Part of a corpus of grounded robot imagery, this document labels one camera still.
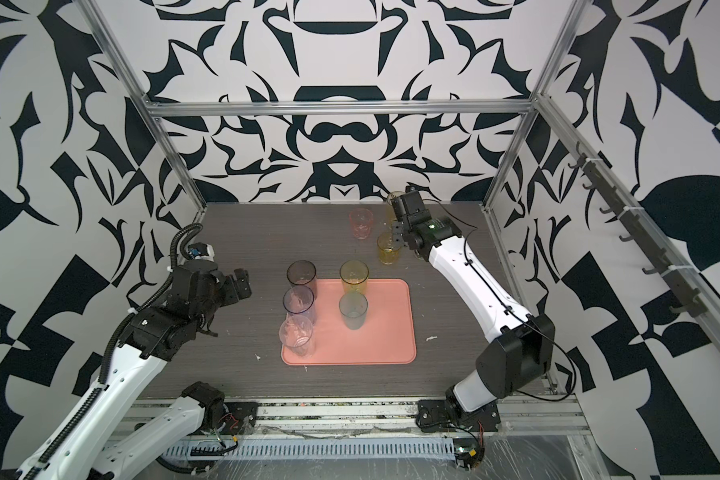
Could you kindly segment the pink glass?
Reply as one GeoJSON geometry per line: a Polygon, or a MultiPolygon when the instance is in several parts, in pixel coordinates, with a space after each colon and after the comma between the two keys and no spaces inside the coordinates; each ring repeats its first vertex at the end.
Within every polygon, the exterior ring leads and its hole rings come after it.
{"type": "Polygon", "coordinates": [[[356,208],[349,213],[352,235],[357,240],[367,239],[373,230],[374,215],[366,208],[356,208]]]}

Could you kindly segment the green glass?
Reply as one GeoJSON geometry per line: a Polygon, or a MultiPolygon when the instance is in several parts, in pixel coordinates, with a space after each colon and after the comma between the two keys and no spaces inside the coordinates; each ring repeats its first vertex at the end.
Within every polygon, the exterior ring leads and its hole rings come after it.
{"type": "Polygon", "coordinates": [[[344,262],[340,267],[339,275],[345,293],[365,294],[370,270],[363,261],[353,259],[344,262]]]}

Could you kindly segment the blue glass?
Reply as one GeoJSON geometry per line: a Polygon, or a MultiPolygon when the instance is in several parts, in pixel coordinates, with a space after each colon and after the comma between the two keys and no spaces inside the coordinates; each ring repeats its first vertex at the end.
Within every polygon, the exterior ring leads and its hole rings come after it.
{"type": "Polygon", "coordinates": [[[283,307],[288,315],[306,317],[313,325],[317,322],[314,292],[307,286],[290,287],[283,296],[283,307]]]}

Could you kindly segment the teal glass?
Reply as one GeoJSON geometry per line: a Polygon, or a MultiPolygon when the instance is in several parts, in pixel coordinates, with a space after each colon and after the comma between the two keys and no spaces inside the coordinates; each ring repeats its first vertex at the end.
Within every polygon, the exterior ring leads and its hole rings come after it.
{"type": "Polygon", "coordinates": [[[339,301],[339,310],[345,326],[351,330],[360,329],[368,312],[367,298],[356,291],[345,293],[339,301]]]}

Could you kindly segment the dark smoky glass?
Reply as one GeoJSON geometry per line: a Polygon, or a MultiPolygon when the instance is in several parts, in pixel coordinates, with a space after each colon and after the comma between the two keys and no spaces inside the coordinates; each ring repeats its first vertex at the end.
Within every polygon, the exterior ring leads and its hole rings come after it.
{"type": "Polygon", "coordinates": [[[286,278],[292,287],[307,287],[312,291],[314,296],[317,296],[317,268],[313,262],[309,260],[294,261],[287,268],[286,278]]]}

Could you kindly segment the clear glass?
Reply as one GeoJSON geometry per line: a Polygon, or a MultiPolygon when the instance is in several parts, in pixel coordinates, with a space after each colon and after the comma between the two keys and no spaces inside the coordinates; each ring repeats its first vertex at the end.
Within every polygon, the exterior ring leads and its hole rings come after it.
{"type": "Polygon", "coordinates": [[[279,339],[286,353],[299,358],[314,354],[316,341],[313,322],[304,315],[288,316],[279,328],[279,339]]]}

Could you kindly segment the pink tray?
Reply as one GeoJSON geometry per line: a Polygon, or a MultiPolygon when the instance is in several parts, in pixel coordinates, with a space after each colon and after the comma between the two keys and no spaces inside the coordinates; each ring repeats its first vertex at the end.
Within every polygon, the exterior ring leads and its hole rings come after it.
{"type": "Polygon", "coordinates": [[[339,301],[344,293],[339,279],[317,282],[315,351],[299,358],[281,349],[290,366],[405,365],[417,355],[410,289],[402,279],[372,279],[366,298],[369,310],[358,330],[347,328],[339,301]]]}

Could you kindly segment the tall amber glass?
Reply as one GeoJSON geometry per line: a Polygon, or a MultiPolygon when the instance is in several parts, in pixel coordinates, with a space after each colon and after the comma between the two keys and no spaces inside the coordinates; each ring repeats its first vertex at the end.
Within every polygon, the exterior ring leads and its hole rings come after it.
{"type": "Polygon", "coordinates": [[[390,192],[385,200],[386,204],[386,224],[389,228],[392,227],[396,221],[396,214],[393,207],[393,200],[398,196],[397,191],[390,192]]]}

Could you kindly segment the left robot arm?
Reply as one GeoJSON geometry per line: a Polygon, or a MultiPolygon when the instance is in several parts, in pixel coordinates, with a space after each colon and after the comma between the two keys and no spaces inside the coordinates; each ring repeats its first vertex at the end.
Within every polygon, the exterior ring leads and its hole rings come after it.
{"type": "Polygon", "coordinates": [[[132,311],[107,345],[99,377],[51,437],[0,479],[133,479],[184,437],[217,435],[225,395],[197,381],[155,418],[114,445],[107,442],[141,392],[222,307],[251,296],[249,274],[223,274],[207,259],[172,269],[167,298],[132,311]]]}

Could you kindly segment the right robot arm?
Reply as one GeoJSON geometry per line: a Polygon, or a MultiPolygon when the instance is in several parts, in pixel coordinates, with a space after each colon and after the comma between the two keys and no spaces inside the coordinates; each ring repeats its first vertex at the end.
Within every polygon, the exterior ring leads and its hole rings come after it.
{"type": "Polygon", "coordinates": [[[487,341],[474,370],[446,391],[445,422],[465,429],[480,410],[513,393],[538,400],[523,388],[547,374],[553,351],[562,349],[553,322],[531,314],[483,266],[469,244],[477,226],[450,213],[435,216],[413,188],[389,205],[393,243],[406,245],[450,283],[487,341]]]}

